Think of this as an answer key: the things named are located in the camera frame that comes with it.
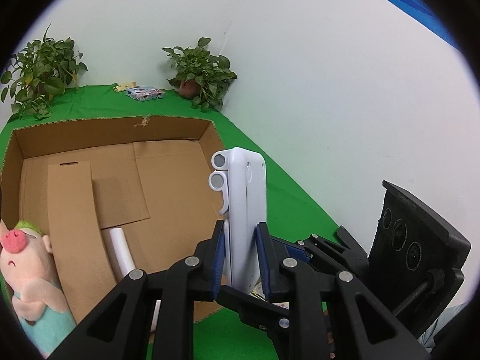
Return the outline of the white handheld fan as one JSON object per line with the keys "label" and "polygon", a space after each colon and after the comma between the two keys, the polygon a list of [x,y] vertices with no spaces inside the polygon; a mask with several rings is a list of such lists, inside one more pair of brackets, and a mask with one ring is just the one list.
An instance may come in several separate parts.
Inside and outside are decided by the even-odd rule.
{"label": "white handheld fan", "polygon": [[136,269],[133,256],[128,247],[123,228],[115,227],[102,230],[106,253],[115,279],[120,282]]}

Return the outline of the white plastic case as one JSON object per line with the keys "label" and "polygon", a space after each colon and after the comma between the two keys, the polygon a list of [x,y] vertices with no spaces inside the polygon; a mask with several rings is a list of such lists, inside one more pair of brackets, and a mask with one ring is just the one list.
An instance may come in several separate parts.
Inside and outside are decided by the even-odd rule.
{"label": "white plastic case", "polygon": [[250,293],[260,278],[255,228],[267,220],[267,172],[264,157],[240,147],[211,156],[210,188],[221,193],[228,284]]}

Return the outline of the pink pig plush toy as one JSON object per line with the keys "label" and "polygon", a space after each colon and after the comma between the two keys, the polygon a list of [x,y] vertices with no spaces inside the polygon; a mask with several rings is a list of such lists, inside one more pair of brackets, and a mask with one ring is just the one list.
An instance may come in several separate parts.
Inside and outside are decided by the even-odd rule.
{"label": "pink pig plush toy", "polygon": [[1,223],[1,274],[26,336],[48,358],[75,328],[59,283],[50,236],[28,221]]}

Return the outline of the large cardboard box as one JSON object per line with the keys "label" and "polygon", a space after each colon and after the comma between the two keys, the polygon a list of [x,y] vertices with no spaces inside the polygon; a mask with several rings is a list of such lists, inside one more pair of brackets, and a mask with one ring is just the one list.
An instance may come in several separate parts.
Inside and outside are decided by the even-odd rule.
{"label": "large cardboard box", "polygon": [[208,177],[223,149],[212,122],[174,116],[83,119],[1,135],[1,216],[52,241],[70,310],[83,320],[117,284],[111,228],[135,267],[159,272],[212,235],[221,195]]}

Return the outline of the right potted plant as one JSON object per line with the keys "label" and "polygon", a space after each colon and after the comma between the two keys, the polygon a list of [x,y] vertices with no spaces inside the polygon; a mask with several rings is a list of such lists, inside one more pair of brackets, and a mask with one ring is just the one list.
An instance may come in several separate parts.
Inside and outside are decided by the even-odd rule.
{"label": "right potted plant", "polygon": [[220,111],[224,96],[238,79],[226,56],[210,52],[211,41],[210,37],[200,37],[196,46],[161,49],[176,72],[168,83],[181,97],[189,100],[193,108],[202,112],[207,109]]}

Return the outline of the potted plant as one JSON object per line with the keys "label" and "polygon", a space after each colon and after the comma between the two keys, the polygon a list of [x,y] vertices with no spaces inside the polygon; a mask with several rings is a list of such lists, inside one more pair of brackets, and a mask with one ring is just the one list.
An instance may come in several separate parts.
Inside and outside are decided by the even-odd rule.
{"label": "potted plant", "polygon": [[1,101],[10,99],[18,118],[47,119],[54,99],[77,87],[86,72],[83,54],[71,37],[57,40],[44,33],[9,58],[1,72]]}
{"label": "potted plant", "polygon": [[211,41],[210,37],[200,37],[196,46],[161,49],[176,72],[168,83],[181,97],[189,100],[193,108],[202,112],[207,109],[220,111],[224,96],[238,79],[226,56],[210,52]]}

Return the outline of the colourful small packet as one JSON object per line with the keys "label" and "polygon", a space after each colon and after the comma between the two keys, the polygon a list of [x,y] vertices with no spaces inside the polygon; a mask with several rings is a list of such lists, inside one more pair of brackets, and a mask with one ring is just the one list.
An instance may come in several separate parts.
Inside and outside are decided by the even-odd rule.
{"label": "colourful small packet", "polygon": [[154,87],[136,86],[128,88],[126,90],[126,95],[137,102],[145,102],[163,98],[164,91]]}

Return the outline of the yellow paper scrap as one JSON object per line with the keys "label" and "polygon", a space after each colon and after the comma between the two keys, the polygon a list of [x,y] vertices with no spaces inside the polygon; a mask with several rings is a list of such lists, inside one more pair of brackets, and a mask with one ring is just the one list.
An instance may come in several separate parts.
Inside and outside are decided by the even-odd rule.
{"label": "yellow paper scrap", "polygon": [[125,92],[127,91],[128,89],[131,89],[131,88],[134,88],[137,86],[137,83],[135,81],[130,81],[128,83],[123,83],[123,84],[118,84],[116,86],[113,87],[113,90],[115,92]]}

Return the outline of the left potted plant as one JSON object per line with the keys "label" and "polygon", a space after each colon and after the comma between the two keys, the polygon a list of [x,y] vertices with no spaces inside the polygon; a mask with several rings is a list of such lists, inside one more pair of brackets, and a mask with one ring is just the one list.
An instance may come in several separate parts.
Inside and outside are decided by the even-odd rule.
{"label": "left potted plant", "polygon": [[71,37],[57,40],[44,33],[9,58],[1,72],[1,101],[10,99],[18,118],[47,119],[54,99],[77,87],[86,72],[83,54]]}

